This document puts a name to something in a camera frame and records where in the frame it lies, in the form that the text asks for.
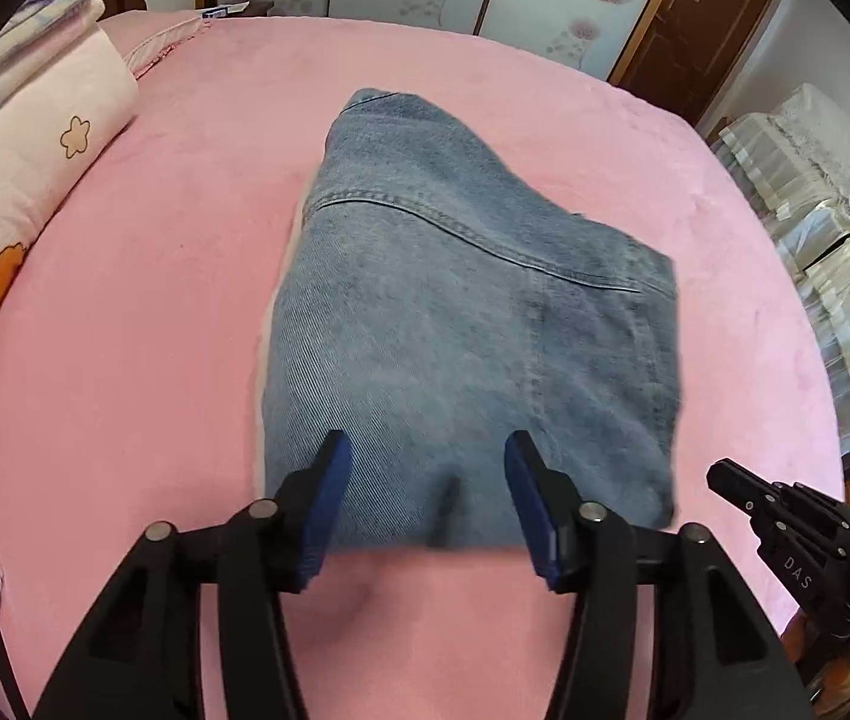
pink pillow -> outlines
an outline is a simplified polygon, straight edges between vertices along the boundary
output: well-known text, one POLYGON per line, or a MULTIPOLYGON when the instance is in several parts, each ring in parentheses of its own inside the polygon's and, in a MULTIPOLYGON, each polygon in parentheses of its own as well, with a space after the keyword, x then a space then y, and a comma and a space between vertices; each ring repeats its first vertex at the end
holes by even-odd
POLYGON ((202 25, 196 10, 126 10, 100 22, 136 79, 179 43, 198 33, 202 25))

blue denim fabric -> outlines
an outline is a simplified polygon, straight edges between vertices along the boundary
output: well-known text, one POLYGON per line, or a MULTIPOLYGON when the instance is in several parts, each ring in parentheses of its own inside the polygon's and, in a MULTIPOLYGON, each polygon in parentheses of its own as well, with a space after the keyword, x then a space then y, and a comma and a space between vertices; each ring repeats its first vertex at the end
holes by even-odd
POLYGON ((629 522, 672 516, 676 286, 661 254, 563 211, 464 124, 362 90, 335 120, 275 303, 270 493, 352 437, 333 543, 522 543, 505 439, 629 522))

brown door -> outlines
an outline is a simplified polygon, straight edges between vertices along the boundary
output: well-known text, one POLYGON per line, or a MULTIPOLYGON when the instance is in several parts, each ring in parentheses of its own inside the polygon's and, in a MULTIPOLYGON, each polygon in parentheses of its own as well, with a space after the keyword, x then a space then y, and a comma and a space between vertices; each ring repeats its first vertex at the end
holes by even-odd
POLYGON ((697 124, 772 0, 662 0, 619 84, 697 124))

pink blanket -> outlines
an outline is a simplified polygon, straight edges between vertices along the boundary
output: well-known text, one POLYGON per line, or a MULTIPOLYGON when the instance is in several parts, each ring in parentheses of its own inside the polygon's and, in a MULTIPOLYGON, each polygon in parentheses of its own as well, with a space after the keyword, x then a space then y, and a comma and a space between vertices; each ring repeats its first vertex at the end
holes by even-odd
MULTIPOLYGON (((149 522, 204 526, 249 502, 259 324, 325 133, 364 86, 441 105, 535 189, 675 260, 677 523, 712 528, 774 622, 790 615, 747 520, 707 493, 705 471, 731 456, 840 495, 830 392, 772 244, 692 129, 478 38, 236 20, 140 81, 137 121, 1 308, 1 623, 30 703, 149 522)), ((286 608, 316 720, 542 717, 568 615, 520 551, 335 557, 286 608)))

silver screw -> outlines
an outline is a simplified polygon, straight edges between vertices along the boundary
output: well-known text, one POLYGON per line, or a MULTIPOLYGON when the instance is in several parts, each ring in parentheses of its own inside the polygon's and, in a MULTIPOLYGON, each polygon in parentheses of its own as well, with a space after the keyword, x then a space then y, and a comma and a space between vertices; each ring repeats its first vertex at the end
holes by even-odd
POLYGON ((609 516, 609 510, 602 504, 588 501, 579 507, 579 517, 587 519, 589 522, 601 522, 609 516))
POLYGON ((145 528, 145 538, 149 541, 164 541, 169 536, 172 536, 172 524, 164 520, 152 522, 145 528))
POLYGON ((249 506, 249 514, 254 519, 269 519, 278 514, 278 504, 271 498, 261 498, 249 506))
POLYGON ((708 530, 705 525, 700 525, 698 522, 688 522, 681 526, 681 533, 683 538, 687 538, 688 541, 693 541, 696 544, 704 544, 705 541, 708 541, 712 538, 712 533, 708 530))

